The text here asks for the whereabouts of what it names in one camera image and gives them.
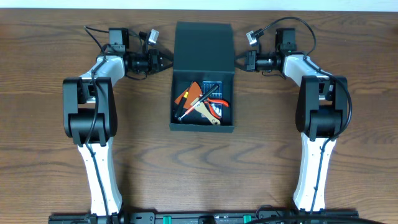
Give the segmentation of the dark green box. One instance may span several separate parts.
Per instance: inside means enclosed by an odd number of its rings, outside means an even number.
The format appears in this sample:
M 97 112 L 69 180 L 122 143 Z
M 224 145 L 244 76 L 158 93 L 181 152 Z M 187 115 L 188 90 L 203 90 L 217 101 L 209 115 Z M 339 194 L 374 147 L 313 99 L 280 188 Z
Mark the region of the dark green box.
M 234 130 L 234 40 L 231 24 L 178 22 L 175 31 L 174 65 L 170 94 L 170 129 L 231 133 Z M 212 125 L 197 111 L 179 121 L 175 117 L 178 96 L 191 82 L 219 85 L 221 99 L 229 106 L 221 109 L 221 124 Z

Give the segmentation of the orange scraper wooden handle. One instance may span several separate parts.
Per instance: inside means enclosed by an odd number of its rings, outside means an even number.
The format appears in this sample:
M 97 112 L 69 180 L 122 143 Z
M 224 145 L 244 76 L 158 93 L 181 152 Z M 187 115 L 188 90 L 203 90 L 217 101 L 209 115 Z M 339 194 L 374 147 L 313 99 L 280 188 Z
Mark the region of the orange scraper wooden handle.
M 205 93 L 203 93 L 202 92 L 202 90 L 201 90 L 201 87 L 199 86 L 199 84 L 197 83 L 197 82 L 193 82 L 193 86 L 192 86 L 192 89 L 191 89 L 191 93 L 190 93 L 192 96 L 193 96 L 193 101 L 192 101 L 192 103 L 191 103 L 191 105 L 193 105 L 202 95 L 204 95 Z M 175 99 L 175 101 L 174 101 L 174 103 L 176 103 L 177 105 L 178 105 L 178 102 L 180 101 L 180 96 L 178 96 L 176 99 Z M 221 121 L 220 121 L 220 119 L 216 119 L 214 116 L 212 116 L 211 114 L 210 114 L 210 112 L 208 111 L 208 108 L 205 106 L 205 104 L 204 104 L 204 101 L 203 102 L 201 102 L 200 103 L 200 105 L 198 106 L 198 107 L 196 107 L 194 110 L 192 110 L 190 113 L 192 113 L 193 111 L 196 111 L 196 112 L 198 112 L 198 113 L 200 113 L 202 116 L 204 116 L 212 125 L 220 125 L 221 124 Z

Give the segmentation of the blue precision screwdriver set case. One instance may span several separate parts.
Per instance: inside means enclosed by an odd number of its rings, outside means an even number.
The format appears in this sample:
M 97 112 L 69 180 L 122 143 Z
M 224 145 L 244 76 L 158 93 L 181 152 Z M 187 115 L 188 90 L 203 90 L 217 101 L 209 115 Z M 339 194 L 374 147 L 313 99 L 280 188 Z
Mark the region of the blue precision screwdriver set case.
M 220 87 L 214 91 L 209 98 L 212 100 L 222 100 L 223 99 L 223 94 L 222 94 L 222 82 L 213 82 L 213 81 L 203 81 L 201 84 L 201 90 L 203 93 L 206 93 L 208 90 L 212 88 L 213 85 L 219 85 Z M 215 105 L 212 104 L 213 109 L 222 117 L 223 114 L 223 106 L 222 105 Z

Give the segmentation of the black yellow screwdriver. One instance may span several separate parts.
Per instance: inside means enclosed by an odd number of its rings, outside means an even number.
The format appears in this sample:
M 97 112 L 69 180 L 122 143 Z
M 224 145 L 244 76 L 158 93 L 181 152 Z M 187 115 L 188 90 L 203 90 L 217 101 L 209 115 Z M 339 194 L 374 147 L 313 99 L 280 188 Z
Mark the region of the black yellow screwdriver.
M 191 106 L 193 101 L 193 96 L 190 94 L 193 86 L 193 82 L 191 82 L 190 86 L 180 95 L 180 101 L 178 102 L 177 109 L 174 113 L 174 118 L 178 119 L 181 115 L 183 115 L 183 110 L 188 109 Z

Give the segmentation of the red black cutting pliers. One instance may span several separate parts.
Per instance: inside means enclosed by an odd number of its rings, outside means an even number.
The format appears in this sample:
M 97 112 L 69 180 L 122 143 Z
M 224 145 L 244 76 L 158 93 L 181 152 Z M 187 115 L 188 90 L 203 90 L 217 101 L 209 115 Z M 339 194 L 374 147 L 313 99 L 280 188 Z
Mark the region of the red black cutting pliers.
M 225 107 L 229 107 L 229 103 L 227 102 L 227 101 L 225 101 L 225 100 L 219 100 L 219 99 L 216 99 L 216 100 L 212 100 L 212 99 L 210 99 L 210 98 L 207 98 L 205 101 L 204 101 L 204 104 L 206 105 L 206 107 L 208 108 L 208 111 L 210 112 L 210 114 L 212 115 L 212 116 L 214 116 L 216 119 L 221 119 L 221 116 L 213 109 L 213 107 L 212 107 L 212 104 L 215 104 L 215 105 L 222 105 L 222 106 L 225 106 Z

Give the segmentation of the small claw hammer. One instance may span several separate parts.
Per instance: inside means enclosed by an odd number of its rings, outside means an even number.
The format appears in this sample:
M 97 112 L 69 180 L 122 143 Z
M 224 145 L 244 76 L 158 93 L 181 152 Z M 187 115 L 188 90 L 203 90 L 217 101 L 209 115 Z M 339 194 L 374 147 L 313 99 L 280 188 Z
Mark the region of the small claw hammer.
M 210 90 L 208 90 L 204 95 L 202 95 L 193 105 L 191 105 L 191 107 L 189 107 L 188 110 L 186 110 L 186 112 L 184 112 L 183 115 L 179 116 L 177 119 L 179 121 L 182 121 L 182 119 L 188 115 L 192 110 L 194 110 L 196 107 L 198 107 L 200 105 L 201 102 L 205 101 L 214 91 L 216 91 L 220 86 L 219 85 L 213 85 L 211 87 Z M 180 104 L 179 106 L 183 106 L 187 100 L 187 97 L 189 95 L 189 90 L 190 88 L 187 88 L 182 99 L 180 100 Z

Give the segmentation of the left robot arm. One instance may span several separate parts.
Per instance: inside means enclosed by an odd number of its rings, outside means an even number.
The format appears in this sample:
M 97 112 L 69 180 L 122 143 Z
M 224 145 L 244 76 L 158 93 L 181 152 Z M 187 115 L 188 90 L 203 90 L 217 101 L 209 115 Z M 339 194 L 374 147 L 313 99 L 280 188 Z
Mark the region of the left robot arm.
M 156 74 L 173 58 L 154 48 L 159 31 L 135 33 L 110 28 L 109 42 L 100 45 L 95 64 L 84 74 L 63 81 L 63 125 L 77 145 L 87 171 L 91 193 L 90 222 L 117 223 L 123 205 L 113 163 L 118 117 L 113 87 L 130 73 Z

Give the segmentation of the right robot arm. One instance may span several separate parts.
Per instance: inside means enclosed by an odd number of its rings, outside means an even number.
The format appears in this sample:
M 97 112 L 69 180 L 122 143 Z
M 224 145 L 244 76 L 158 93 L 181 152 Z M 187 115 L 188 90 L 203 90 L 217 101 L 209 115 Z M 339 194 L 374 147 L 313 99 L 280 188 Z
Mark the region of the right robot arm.
M 325 209 L 324 190 L 330 156 L 339 135 L 348 127 L 353 105 L 344 76 L 334 76 L 297 51 L 295 29 L 275 33 L 275 50 L 248 50 L 235 57 L 235 66 L 245 72 L 279 71 L 282 78 L 299 87 L 295 125 L 301 134 L 302 158 L 293 201 L 301 212 Z

